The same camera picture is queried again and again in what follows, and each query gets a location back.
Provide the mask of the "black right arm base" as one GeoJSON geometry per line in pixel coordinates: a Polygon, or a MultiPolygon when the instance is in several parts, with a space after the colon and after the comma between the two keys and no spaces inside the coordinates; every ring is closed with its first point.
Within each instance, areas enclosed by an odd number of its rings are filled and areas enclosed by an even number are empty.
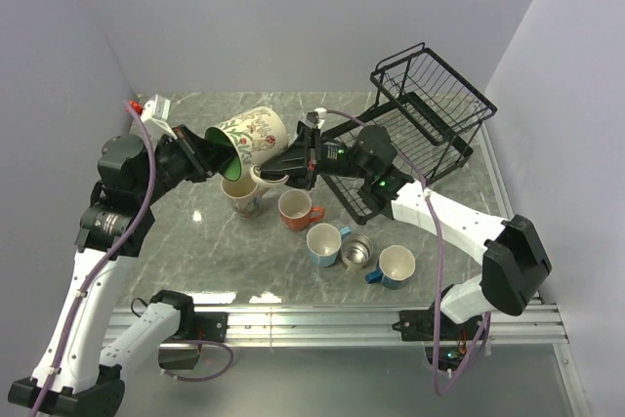
{"type": "Polygon", "coordinates": [[[434,340],[434,311],[401,310],[392,329],[402,342],[432,342],[434,340]]]}

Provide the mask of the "green inside floral mug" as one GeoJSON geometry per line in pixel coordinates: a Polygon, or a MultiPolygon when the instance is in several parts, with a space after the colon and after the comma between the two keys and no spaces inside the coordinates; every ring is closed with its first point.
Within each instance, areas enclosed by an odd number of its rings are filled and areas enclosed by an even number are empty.
{"type": "Polygon", "coordinates": [[[288,145],[283,121],[266,106],[255,107],[209,127],[204,139],[233,148],[236,157],[220,171],[226,180],[233,182],[248,176],[252,167],[279,155],[288,145]]]}

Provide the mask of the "beige floral mug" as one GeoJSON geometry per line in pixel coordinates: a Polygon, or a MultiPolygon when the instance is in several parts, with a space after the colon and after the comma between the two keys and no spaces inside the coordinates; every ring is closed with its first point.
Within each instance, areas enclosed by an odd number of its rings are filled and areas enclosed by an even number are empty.
{"type": "Polygon", "coordinates": [[[237,181],[222,178],[221,190],[229,200],[232,210],[242,218],[253,218],[260,213],[260,204],[268,188],[246,176],[237,181]]]}

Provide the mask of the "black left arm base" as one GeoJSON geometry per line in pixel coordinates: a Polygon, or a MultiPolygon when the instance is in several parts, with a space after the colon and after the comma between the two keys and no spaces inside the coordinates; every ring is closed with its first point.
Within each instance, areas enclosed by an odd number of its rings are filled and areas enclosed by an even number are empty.
{"type": "Polygon", "coordinates": [[[226,339],[229,314],[225,312],[195,312],[186,318],[179,337],[223,343],[226,339]]]}

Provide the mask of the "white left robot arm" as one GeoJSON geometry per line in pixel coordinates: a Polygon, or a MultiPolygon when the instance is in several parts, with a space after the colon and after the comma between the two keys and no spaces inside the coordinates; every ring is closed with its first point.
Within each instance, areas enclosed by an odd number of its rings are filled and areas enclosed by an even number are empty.
{"type": "Polygon", "coordinates": [[[104,335],[126,276],[154,223],[151,204],[183,181],[203,183],[235,159],[233,147],[195,135],[186,126],[153,143],[147,133],[107,141],[99,180],[75,241],[72,280],[53,337],[8,401],[53,416],[112,416],[134,370],[165,341],[201,345],[193,300],[162,290],[142,319],[109,347],[104,335]]]}

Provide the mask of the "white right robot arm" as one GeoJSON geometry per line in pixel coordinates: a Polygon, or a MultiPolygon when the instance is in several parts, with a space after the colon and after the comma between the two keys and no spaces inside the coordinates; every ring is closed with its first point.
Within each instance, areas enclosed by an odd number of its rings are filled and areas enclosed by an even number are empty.
{"type": "Polygon", "coordinates": [[[377,125],[362,127],[347,146],[301,123],[292,145],[250,174],[260,184],[300,189],[312,188],[318,176],[361,179],[358,194],[372,215],[428,231],[440,244],[468,254],[481,273],[436,295],[430,325],[439,337],[455,336],[482,313],[521,315],[552,271],[534,224],[521,215],[505,220],[483,214],[425,188],[396,168],[398,155],[387,130],[377,125]]]}

